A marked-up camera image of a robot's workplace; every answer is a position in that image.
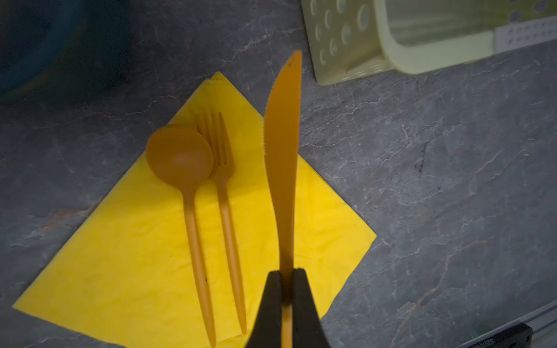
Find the orange plastic spoon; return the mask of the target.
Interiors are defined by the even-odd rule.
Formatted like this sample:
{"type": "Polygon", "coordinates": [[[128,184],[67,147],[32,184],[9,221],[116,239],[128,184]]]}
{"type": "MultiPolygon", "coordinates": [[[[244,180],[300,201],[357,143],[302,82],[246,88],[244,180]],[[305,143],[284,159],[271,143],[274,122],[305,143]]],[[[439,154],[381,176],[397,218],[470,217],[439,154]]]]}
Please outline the orange plastic spoon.
{"type": "Polygon", "coordinates": [[[216,346],[213,306],[197,225],[195,193],[213,170],[213,153],[205,138],[187,126],[163,126],[150,136],[146,158],[151,171],[164,183],[181,192],[184,219],[197,295],[211,347],[216,346]]]}

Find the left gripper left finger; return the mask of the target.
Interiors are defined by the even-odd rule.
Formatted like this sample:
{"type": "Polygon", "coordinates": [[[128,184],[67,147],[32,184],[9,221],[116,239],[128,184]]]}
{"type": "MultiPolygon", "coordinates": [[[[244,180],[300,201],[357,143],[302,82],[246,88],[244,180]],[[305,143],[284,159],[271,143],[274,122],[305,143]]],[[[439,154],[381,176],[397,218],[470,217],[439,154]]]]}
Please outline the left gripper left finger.
{"type": "Polygon", "coordinates": [[[246,348],[281,348],[281,275],[271,271],[266,279],[261,303],[246,348]]]}

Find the yellow paper napkin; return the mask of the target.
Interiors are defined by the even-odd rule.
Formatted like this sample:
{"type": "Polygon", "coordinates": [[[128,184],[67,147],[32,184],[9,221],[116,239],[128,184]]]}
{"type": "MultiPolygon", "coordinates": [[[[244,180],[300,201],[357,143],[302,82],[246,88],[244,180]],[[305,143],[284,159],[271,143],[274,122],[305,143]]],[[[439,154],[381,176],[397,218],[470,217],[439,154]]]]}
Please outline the yellow paper napkin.
{"type": "MultiPolygon", "coordinates": [[[[173,117],[223,114],[235,171],[227,188],[253,326],[265,280],[279,265],[263,150],[263,118],[221,73],[173,117]]],[[[304,159],[297,166],[295,258],[323,316],[376,234],[304,159]]],[[[181,194],[140,156],[16,301],[15,309],[124,347],[208,347],[181,194]]]]}

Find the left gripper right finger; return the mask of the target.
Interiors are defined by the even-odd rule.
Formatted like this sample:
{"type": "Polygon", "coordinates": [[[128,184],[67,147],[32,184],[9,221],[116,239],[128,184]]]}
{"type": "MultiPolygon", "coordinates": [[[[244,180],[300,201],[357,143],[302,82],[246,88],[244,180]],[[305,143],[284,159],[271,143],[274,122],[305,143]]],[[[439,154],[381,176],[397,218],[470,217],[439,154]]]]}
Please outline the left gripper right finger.
{"type": "Polygon", "coordinates": [[[302,268],[294,269],[292,288],[293,347],[330,348],[316,310],[307,273],[302,268]]]}

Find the orange plastic knife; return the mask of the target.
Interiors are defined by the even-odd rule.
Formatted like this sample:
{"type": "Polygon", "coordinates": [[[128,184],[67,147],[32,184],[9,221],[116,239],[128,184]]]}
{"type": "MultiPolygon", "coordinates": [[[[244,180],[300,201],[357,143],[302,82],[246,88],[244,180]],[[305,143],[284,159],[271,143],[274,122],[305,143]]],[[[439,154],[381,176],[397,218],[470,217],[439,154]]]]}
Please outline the orange plastic knife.
{"type": "Polygon", "coordinates": [[[274,206],[281,276],[281,346],[293,346],[294,212],[303,54],[293,52],[276,78],[264,115],[264,159],[274,206]]]}

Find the orange plastic fork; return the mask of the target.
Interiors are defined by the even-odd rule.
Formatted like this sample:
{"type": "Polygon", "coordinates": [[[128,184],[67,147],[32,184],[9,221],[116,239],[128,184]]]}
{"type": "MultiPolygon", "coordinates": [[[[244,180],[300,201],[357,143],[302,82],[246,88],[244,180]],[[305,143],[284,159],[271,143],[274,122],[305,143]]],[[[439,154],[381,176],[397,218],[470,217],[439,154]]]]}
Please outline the orange plastic fork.
{"type": "Polygon", "coordinates": [[[209,143],[214,157],[211,179],[216,185],[220,217],[225,241],[229,275],[236,305],[236,314],[243,334],[247,333],[247,314],[242,270],[232,217],[232,208],[227,191],[228,180],[235,171],[234,156],[226,123],[222,113],[198,114],[195,116],[198,132],[209,143]]]}

